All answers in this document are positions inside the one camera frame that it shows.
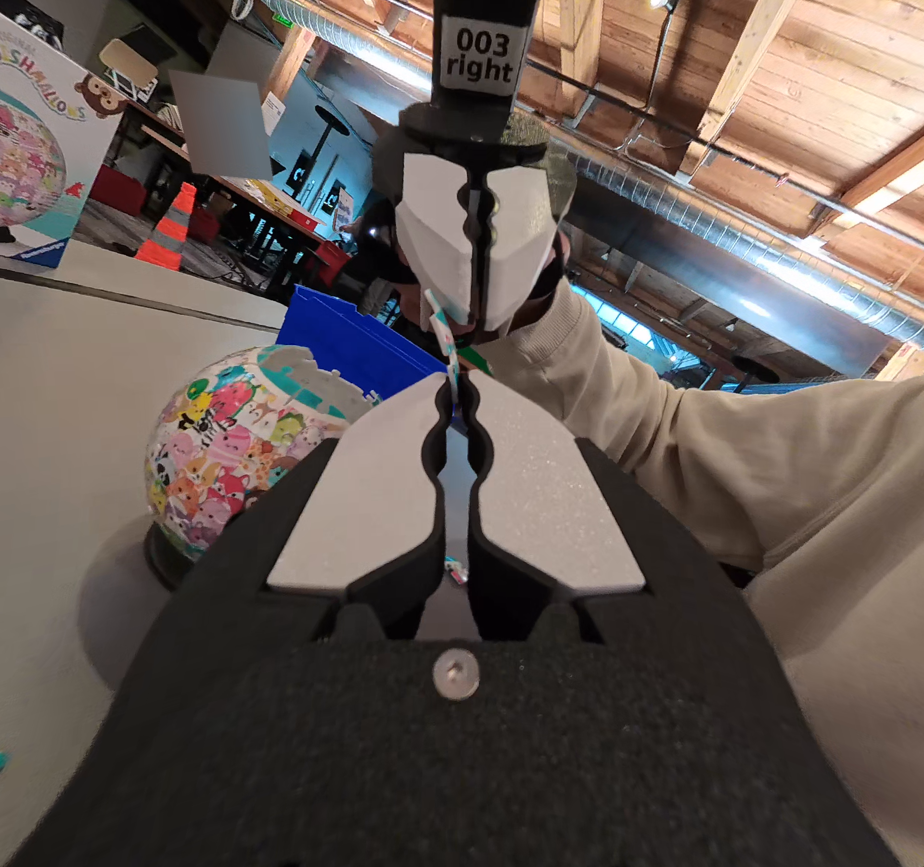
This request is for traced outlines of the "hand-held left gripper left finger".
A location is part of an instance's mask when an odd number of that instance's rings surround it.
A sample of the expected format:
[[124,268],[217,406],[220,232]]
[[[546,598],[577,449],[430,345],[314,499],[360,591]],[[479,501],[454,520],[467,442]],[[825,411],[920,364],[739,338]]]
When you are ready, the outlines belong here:
[[268,588],[367,605],[388,635],[413,638],[444,576],[439,475],[453,411],[450,380],[434,374],[354,422],[327,459]]

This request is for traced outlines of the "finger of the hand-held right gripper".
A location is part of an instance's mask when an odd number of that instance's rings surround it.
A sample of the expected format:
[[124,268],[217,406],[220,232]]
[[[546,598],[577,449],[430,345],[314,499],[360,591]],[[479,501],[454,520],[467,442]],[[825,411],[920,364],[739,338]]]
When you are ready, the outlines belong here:
[[421,290],[431,291],[447,319],[461,327],[477,323],[468,209],[459,198],[468,187],[466,168],[436,155],[403,157],[398,244]]
[[547,174],[540,168],[504,168],[487,174],[494,199],[489,216],[483,328],[508,327],[528,299],[547,264],[557,226]]

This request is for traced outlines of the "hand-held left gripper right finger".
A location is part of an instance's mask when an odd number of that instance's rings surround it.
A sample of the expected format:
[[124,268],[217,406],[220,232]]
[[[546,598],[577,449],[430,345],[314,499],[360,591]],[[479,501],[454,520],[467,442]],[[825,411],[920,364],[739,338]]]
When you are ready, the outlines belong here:
[[525,640],[541,613],[634,595],[643,572],[574,434],[484,373],[460,377],[475,472],[468,602],[482,640]]

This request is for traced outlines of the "teal red puzzle piece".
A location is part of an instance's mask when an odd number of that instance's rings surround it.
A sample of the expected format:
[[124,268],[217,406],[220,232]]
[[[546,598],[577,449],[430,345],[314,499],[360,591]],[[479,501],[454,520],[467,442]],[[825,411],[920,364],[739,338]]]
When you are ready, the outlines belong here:
[[460,413],[459,381],[461,376],[455,336],[449,325],[446,311],[433,290],[426,288],[422,292],[425,310],[430,326],[436,337],[442,355],[446,358],[446,374],[449,380],[454,411]]

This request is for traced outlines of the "colourful puzzle ball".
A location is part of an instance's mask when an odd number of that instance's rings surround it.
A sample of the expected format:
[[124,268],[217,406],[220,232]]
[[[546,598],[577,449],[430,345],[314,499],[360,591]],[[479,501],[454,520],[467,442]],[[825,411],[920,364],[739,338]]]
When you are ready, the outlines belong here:
[[191,563],[326,440],[381,404],[310,349],[245,349],[199,371],[161,412],[146,446],[154,522]]

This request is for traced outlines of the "person's right forearm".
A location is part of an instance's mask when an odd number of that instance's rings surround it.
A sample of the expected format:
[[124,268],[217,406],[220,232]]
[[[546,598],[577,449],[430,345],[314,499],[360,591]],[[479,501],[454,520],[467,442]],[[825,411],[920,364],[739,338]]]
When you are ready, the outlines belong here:
[[922,584],[921,378],[678,389],[609,344],[566,281],[541,318],[479,353],[761,585]]

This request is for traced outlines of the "puzzle ball box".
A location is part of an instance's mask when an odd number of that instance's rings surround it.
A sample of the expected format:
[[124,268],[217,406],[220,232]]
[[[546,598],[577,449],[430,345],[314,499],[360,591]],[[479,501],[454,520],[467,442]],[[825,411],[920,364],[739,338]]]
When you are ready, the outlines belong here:
[[1,17],[1,255],[59,266],[128,99]]

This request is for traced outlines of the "blue plastic bin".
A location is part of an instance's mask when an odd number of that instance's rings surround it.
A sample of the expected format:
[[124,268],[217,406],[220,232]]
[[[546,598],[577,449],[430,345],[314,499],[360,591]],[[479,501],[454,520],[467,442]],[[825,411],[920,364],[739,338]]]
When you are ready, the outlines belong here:
[[364,393],[390,399],[430,375],[445,378],[445,365],[392,328],[340,298],[295,287],[278,345],[311,351],[317,364]]

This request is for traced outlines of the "wooden background table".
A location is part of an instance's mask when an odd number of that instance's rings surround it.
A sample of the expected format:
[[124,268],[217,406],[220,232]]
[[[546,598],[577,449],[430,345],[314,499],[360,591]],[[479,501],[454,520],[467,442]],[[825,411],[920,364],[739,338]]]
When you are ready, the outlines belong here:
[[214,178],[215,196],[230,207],[218,236],[244,273],[245,283],[269,297],[288,299],[294,285],[309,284],[320,272],[321,239],[298,222],[289,198],[276,197],[253,181]]

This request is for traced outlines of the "orange traffic cone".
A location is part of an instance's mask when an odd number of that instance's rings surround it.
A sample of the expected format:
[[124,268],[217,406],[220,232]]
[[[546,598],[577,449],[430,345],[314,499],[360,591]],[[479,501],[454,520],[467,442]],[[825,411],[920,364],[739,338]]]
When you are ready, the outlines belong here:
[[195,187],[189,182],[183,182],[178,195],[155,226],[152,235],[144,240],[135,253],[135,260],[156,265],[171,272],[180,271],[181,250],[189,236],[195,198]]

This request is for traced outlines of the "silver ventilation duct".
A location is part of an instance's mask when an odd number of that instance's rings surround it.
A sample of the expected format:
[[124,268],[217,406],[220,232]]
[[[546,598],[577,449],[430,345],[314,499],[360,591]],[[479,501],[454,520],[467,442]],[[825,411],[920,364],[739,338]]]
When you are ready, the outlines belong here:
[[[430,58],[402,41],[358,23],[312,0],[257,0],[308,29],[342,52],[430,96]],[[823,294],[815,300],[895,340],[922,345],[922,306],[829,257],[755,216],[708,197],[687,182],[534,111],[552,143],[568,153],[592,183],[684,228],[725,253],[745,260],[790,288],[789,276],[812,279]]]

